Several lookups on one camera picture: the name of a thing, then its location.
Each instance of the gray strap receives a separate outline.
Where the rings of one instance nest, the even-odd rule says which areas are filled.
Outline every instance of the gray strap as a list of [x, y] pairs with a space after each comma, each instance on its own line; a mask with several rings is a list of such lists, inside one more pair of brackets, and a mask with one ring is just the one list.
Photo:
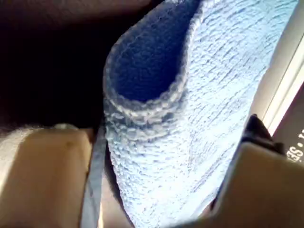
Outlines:
[[101, 203], [101, 181], [105, 165], [106, 139], [101, 127], [93, 146], [90, 172], [85, 185], [80, 228], [97, 228]]

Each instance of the blue knit fabric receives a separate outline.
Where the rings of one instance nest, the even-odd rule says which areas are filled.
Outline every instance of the blue knit fabric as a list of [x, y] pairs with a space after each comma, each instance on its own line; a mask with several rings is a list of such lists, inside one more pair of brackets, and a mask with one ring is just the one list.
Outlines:
[[296, 0], [166, 0], [113, 46], [106, 137], [137, 228], [212, 201]]

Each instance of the dark background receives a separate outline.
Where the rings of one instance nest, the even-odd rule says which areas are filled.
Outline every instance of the dark background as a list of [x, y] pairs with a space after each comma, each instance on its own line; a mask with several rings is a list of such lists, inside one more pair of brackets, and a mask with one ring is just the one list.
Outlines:
[[115, 41], [161, 0], [0, 0], [0, 129], [98, 127]]
[[304, 86], [300, 88], [293, 102], [288, 108], [284, 118], [279, 124], [276, 132], [274, 133], [274, 140], [276, 142], [284, 143], [285, 152], [291, 146], [304, 151], [304, 147], [299, 148], [298, 143], [304, 144], [304, 139], [300, 139], [298, 135], [304, 129]]

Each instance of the blue towel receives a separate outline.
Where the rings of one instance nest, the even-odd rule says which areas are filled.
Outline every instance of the blue towel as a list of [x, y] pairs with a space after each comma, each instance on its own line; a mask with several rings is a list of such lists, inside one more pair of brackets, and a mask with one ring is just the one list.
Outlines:
[[213, 200], [296, 0], [166, 0], [113, 46], [106, 137], [137, 228]]

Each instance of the beige plastic part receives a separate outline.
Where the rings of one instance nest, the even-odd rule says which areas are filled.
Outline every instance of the beige plastic part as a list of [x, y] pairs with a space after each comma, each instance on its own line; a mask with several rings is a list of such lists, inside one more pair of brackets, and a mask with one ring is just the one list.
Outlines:
[[0, 195], [0, 227], [77, 228], [90, 131], [39, 130], [19, 145]]
[[179, 228], [302, 228], [304, 167], [251, 143], [240, 147], [214, 211]]

